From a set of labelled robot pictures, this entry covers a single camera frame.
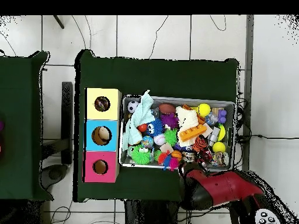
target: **black and white toy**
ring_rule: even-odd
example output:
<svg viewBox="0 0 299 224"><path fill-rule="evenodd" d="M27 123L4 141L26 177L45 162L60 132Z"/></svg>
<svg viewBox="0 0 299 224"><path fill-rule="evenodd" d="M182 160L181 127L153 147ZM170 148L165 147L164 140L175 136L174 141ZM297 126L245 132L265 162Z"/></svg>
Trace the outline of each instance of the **black and white toy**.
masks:
<svg viewBox="0 0 299 224"><path fill-rule="evenodd" d="M139 103L137 101L135 101L135 100L130 101L128 103L128 111L130 113L135 112L135 110L136 110L136 108L137 108L138 105L139 105Z"/></svg>

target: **purple toy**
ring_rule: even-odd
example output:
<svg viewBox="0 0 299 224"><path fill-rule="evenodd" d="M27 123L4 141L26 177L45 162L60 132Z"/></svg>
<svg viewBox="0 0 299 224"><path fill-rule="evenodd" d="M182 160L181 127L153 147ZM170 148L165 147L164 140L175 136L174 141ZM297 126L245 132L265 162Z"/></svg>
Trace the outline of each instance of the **purple toy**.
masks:
<svg viewBox="0 0 299 224"><path fill-rule="evenodd" d="M224 124L226 122L226 116L227 112L225 110L219 110L218 111L218 123Z"/></svg>
<svg viewBox="0 0 299 224"><path fill-rule="evenodd" d="M4 122L0 121L0 131L4 129Z"/></svg>
<svg viewBox="0 0 299 224"><path fill-rule="evenodd" d="M163 125L168 125L171 130L179 127L179 119L175 117L174 113L170 113L168 115L161 115L161 120Z"/></svg>

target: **red ball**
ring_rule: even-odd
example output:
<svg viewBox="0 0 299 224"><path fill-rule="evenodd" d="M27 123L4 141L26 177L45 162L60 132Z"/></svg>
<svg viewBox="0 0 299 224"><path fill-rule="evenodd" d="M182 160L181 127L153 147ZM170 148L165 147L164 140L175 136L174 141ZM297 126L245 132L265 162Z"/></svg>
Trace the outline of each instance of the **red ball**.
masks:
<svg viewBox="0 0 299 224"><path fill-rule="evenodd" d="M147 124L139 125L137 129L141 132L145 132L147 130Z"/></svg>

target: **green tablecloth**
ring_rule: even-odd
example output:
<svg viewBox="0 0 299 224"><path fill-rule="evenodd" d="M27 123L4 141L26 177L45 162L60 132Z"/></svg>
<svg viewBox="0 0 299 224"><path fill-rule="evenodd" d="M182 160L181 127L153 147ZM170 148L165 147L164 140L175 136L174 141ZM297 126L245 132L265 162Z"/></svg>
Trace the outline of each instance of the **green tablecloth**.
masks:
<svg viewBox="0 0 299 224"><path fill-rule="evenodd" d="M39 73L46 52L28 58L0 57L0 199L48 200L40 186Z"/></svg>
<svg viewBox="0 0 299 224"><path fill-rule="evenodd" d="M82 50L75 61L74 200L126 198L179 201L177 172L121 167L115 183L83 183L84 88L115 88L126 94L236 102L238 61L165 61L96 58Z"/></svg>

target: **circular hole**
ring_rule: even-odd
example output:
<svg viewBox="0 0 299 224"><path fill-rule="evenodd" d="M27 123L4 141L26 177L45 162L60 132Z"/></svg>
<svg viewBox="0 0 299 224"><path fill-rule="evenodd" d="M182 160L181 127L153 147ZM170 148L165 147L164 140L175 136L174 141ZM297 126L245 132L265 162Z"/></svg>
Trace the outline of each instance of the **circular hole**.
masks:
<svg viewBox="0 0 299 224"><path fill-rule="evenodd" d="M108 171L108 164L104 160L97 160L92 168L97 174L105 174Z"/></svg>
<svg viewBox="0 0 299 224"><path fill-rule="evenodd" d="M97 145L107 145L112 138L112 133L107 127L100 126L93 130L91 138Z"/></svg>
<svg viewBox="0 0 299 224"><path fill-rule="evenodd" d="M95 109L97 111L107 111L110 107L110 102L107 97L99 96L95 100Z"/></svg>

